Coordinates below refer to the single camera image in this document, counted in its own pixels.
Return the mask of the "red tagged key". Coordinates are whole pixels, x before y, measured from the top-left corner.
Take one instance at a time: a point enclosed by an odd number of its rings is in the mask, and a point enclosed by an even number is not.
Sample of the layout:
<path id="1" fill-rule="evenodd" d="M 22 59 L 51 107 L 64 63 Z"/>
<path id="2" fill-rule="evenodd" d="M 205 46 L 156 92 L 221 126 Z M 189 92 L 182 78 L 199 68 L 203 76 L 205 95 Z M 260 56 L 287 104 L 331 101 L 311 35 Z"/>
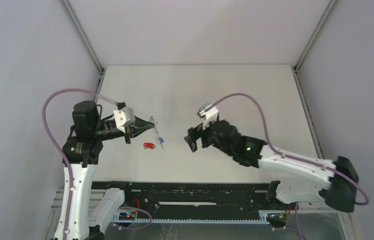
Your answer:
<path id="1" fill-rule="evenodd" d="M 153 144 L 151 142 L 145 142 L 143 144 L 143 147 L 144 147 L 144 149 L 155 149 L 155 144 Z"/>

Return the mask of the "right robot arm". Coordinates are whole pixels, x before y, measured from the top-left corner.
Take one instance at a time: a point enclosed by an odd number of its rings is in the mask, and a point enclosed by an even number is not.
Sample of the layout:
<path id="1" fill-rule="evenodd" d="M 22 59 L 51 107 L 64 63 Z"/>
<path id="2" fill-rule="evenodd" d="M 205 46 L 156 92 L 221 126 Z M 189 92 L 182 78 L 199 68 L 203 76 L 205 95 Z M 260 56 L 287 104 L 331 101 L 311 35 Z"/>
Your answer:
<path id="1" fill-rule="evenodd" d="M 344 156 L 330 160 L 274 151 L 266 141 L 240 134 L 226 120 L 208 127 L 202 124 L 191 127 L 184 139 L 192 152 L 198 149 L 197 140 L 201 140 L 202 148 L 217 148 L 242 166 L 285 171 L 302 177 L 298 182 L 276 180 L 270 183 L 265 201 L 272 209 L 283 204 L 324 202 L 337 211 L 352 213 L 358 204 L 359 175 Z"/>

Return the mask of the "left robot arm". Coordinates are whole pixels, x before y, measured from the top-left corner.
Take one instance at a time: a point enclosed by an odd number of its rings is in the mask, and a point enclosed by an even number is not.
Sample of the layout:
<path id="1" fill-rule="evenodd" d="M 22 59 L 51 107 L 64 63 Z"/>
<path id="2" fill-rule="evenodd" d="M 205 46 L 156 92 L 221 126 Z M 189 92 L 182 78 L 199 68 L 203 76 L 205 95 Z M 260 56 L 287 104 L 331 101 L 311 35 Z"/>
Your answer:
<path id="1" fill-rule="evenodd" d="M 127 208 L 133 195 L 125 189 L 111 188 L 89 213 L 90 193 L 103 142 L 124 138 L 131 139 L 155 124 L 135 116 L 125 103 L 117 105 L 110 116 L 101 117 L 102 106 L 92 100 L 77 103 L 72 112 L 73 126 L 63 145 L 64 192 L 55 240 L 102 240 L 115 211 Z"/>

